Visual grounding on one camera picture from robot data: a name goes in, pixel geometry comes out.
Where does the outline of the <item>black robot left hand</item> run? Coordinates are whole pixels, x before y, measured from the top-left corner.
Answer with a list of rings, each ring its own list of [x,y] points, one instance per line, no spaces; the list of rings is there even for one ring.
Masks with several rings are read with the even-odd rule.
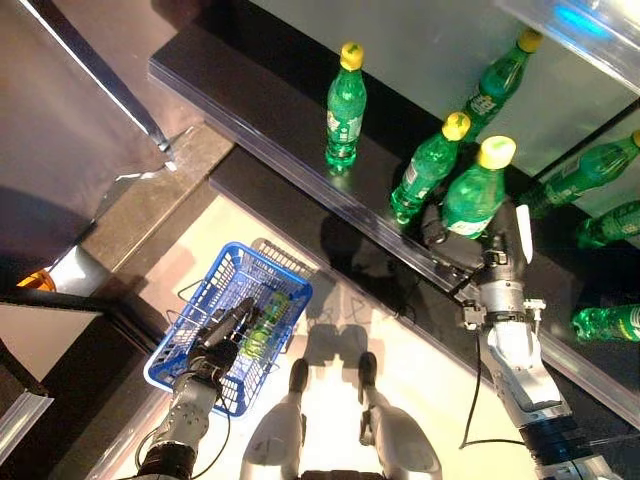
[[[220,381],[233,366],[242,343],[257,322],[253,297],[226,310],[217,322],[202,327],[187,356],[187,371],[201,379]]]

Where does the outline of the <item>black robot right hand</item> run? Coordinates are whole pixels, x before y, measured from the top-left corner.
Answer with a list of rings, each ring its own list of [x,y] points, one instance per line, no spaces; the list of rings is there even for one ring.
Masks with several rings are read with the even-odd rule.
[[[430,205],[420,221],[426,248],[440,261],[461,270],[481,268],[489,259],[498,265],[524,267],[532,257],[529,212],[507,198],[476,239],[448,230],[440,207]]]

